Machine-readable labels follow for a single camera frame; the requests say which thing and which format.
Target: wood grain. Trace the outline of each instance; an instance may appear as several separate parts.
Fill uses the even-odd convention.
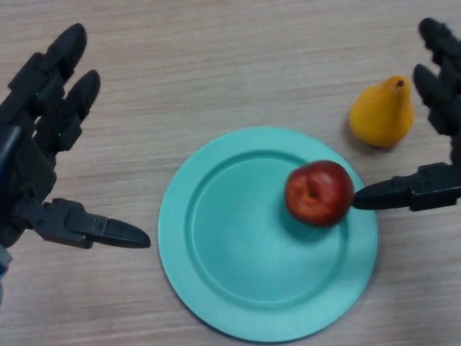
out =
[[[416,28],[436,17],[461,35],[459,0],[3,0],[0,85],[74,22],[89,44],[77,70],[102,76],[84,134],[58,159],[53,197],[145,229],[151,249],[43,242],[12,247],[0,345],[228,346],[170,288],[155,245],[162,195],[179,165],[223,133],[282,125],[340,151],[367,183],[446,160],[414,93],[410,135],[383,153],[344,127],[368,84],[429,63]],[[458,209],[379,213],[380,256],[360,301],[294,345],[459,345]]]

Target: plate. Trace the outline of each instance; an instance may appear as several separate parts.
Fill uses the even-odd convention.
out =
[[[171,286],[201,320],[244,340],[284,342],[342,316],[375,263],[375,212],[351,208],[329,229],[298,223],[283,203],[298,166],[338,153],[284,128],[245,128],[198,150],[174,175],[158,217]]]

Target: wooden table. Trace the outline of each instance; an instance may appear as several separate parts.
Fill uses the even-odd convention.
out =
[[[89,43],[76,77],[102,90],[53,197],[145,229],[151,249],[74,249],[28,232],[12,247],[0,345],[227,346],[174,295],[156,247],[162,195],[179,165],[212,138],[281,125],[338,150],[366,183],[447,160],[413,93],[416,122],[391,152],[346,131],[358,93],[429,63],[416,28],[433,16],[461,35],[459,0],[16,0],[0,4],[0,81],[74,22]],[[384,211],[375,275],[351,311],[294,345],[459,345],[459,209]]]

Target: plate rim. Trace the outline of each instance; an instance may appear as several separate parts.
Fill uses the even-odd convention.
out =
[[[283,144],[283,141],[281,141],[281,139],[287,139],[289,141]],[[234,146],[227,146],[226,142],[228,141],[230,141],[230,143],[234,142]],[[209,301],[212,301],[214,307],[220,306],[221,309],[227,309],[228,311],[232,311],[233,308],[237,308],[237,310],[245,310],[238,306],[229,306],[230,302],[224,301],[225,299],[223,297],[220,297],[212,288],[204,288],[204,286],[206,286],[205,283],[200,283],[200,281],[202,280],[201,275],[197,272],[194,272],[194,268],[191,268],[192,263],[189,263],[188,266],[187,261],[185,260],[185,257],[189,256],[185,240],[181,238],[179,238],[179,240],[170,239],[171,232],[164,231],[164,227],[167,227],[163,226],[166,219],[173,220],[174,215],[177,217],[178,214],[181,214],[183,212],[185,214],[188,209],[188,205],[184,201],[175,201],[175,207],[179,204],[179,210],[181,210],[182,208],[184,210],[181,213],[178,213],[178,211],[176,210],[178,208],[173,208],[176,211],[175,213],[173,213],[173,210],[169,210],[169,203],[171,203],[170,199],[172,199],[172,195],[176,194],[175,189],[178,189],[178,186],[183,184],[182,179],[184,175],[187,175],[188,178],[192,175],[192,181],[195,181],[197,178],[200,178],[200,175],[203,175],[199,172],[200,169],[194,169],[194,165],[197,164],[197,162],[199,166],[201,166],[201,170],[205,170],[206,173],[214,169],[217,163],[219,164],[219,162],[225,161],[227,158],[231,158],[236,154],[244,154],[246,152],[255,151],[258,148],[259,150],[274,150],[274,146],[276,146],[280,151],[288,150],[286,151],[286,154],[301,157],[303,159],[305,158],[306,161],[315,161],[316,159],[322,158],[336,161],[340,163],[351,175],[355,190],[358,190],[359,188],[364,186],[362,179],[354,171],[351,164],[349,164],[349,162],[347,162],[338,152],[333,150],[330,146],[327,146],[326,144],[320,142],[318,139],[312,136],[308,136],[304,133],[297,132],[295,130],[290,130],[288,128],[272,126],[254,126],[249,128],[243,128],[237,131],[226,133],[223,136],[219,136],[205,144],[203,147],[199,148],[189,158],[187,158],[187,160],[184,161],[184,163],[179,167],[179,169],[175,172],[174,176],[172,177],[162,199],[160,211],[158,213],[158,251],[160,254],[161,264],[166,274],[166,277],[170,282],[171,287],[173,288],[174,292],[178,295],[179,299],[196,317],[204,321],[206,324],[209,324],[211,327],[232,337],[256,342],[286,342],[296,340],[300,339],[301,337],[307,337],[308,335],[314,334],[324,329],[328,325],[334,323],[354,305],[354,303],[358,300],[362,292],[367,287],[367,284],[370,281],[370,277],[375,266],[377,256],[376,213],[374,211],[356,210],[354,208],[351,208],[347,218],[350,218],[351,220],[352,218],[357,217],[359,217],[359,219],[362,218],[367,222],[367,227],[373,227],[372,230],[369,230],[367,232],[371,236],[371,245],[367,249],[367,251],[370,252],[369,254],[367,254],[367,256],[370,257],[371,262],[367,264],[366,270],[362,273],[361,284],[357,286],[357,289],[355,290],[354,294],[352,294],[352,296],[350,297],[346,297],[348,298],[347,303],[343,303],[343,306],[341,306],[339,309],[336,309],[336,311],[340,310],[340,313],[336,312],[334,314],[331,314],[333,316],[323,317],[322,323],[315,323],[312,317],[306,318],[303,325],[301,326],[301,328],[299,328],[297,332],[291,331],[284,334],[277,328],[270,329],[269,327],[267,327],[264,330],[264,332],[262,332],[263,329],[259,327],[259,331],[256,330],[255,332],[253,327],[248,327],[248,325],[251,326],[252,322],[253,325],[256,323],[254,321],[255,318],[259,317],[260,319],[264,319],[264,316],[261,315],[261,311],[257,311],[253,314],[251,313],[251,311],[247,311],[247,314],[252,315],[251,319],[249,319],[248,316],[236,316],[236,311],[233,311],[232,314],[227,314],[227,318],[225,316],[223,318],[223,315],[226,314],[216,314],[210,311],[209,308],[201,306],[200,301],[203,301],[204,298],[208,298]],[[313,152],[307,155],[306,150],[303,148],[310,146],[317,147],[317,150],[314,151],[315,153]],[[318,155],[320,152],[322,152],[321,157],[315,157],[315,154]],[[201,156],[207,156],[210,154],[212,157],[211,160],[206,160],[205,163],[200,163]],[[199,183],[200,182],[197,182],[193,188],[190,188],[191,191],[189,191],[188,193],[193,194],[194,191],[197,189]],[[177,228],[179,229],[178,231],[176,231],[179,232],[178,234],[184,233],[184,229],[181,230],[180,226],[177,226]],[[179,264],[180,267],[178,267],[176,263],[176,261],[179,258],[178,251],[180,254],[182,251],[182,254],[180,255],[182,256],[182,258],[180,259],[182,263],[182,269],[188,269],[189,272],[182,271],[182,269],[180,268],[181,264]],[[185,285],[184,281],[187,280],[191,280],[194,283],[195,287],[193,287],[194,285]],[[290,312],[290,314],[292,314],[293,316],[297,316],[299,319],[300,316],[302,316],[307,310],[306,307],[304,307],[303,309],[302,305],[301,307],[298,306],[292,308],[292,312]],[[240,318],[240,323],[236,323],[236,317]],[[266,321],[263,323],[263,325],[267,325],[268,323],[275,323],[277,321],[277,317],[274,317],[272,315],[269,317],[266,318]]]

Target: robotic hand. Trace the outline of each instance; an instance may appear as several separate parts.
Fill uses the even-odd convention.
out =
[[[435,76],[428,68],[417,65],[413,81],[429,108],[429,122],[438,134],[452,139],[452,163],[428,164],[415,174],[364,187],[354,196],[355,208],[408,206],[419,211],[455,205],[461,197],[461,42],[446,25],[432,18],[421,22],[419,32],[440,72]]]
[[[75,144],[99,93],[99,75],[90,71],[63,98],[64,84],[85,47],[84,27],[69,27],[45,54],[32,55],[8,84],[11,93],[0,105],[0,278],[11,261],[6,249],[25,229],[84,249],[94,241],[128,248],[151,245],[140,229],[87,213],[80,203],[45,203],[56,181],[56,156]]]

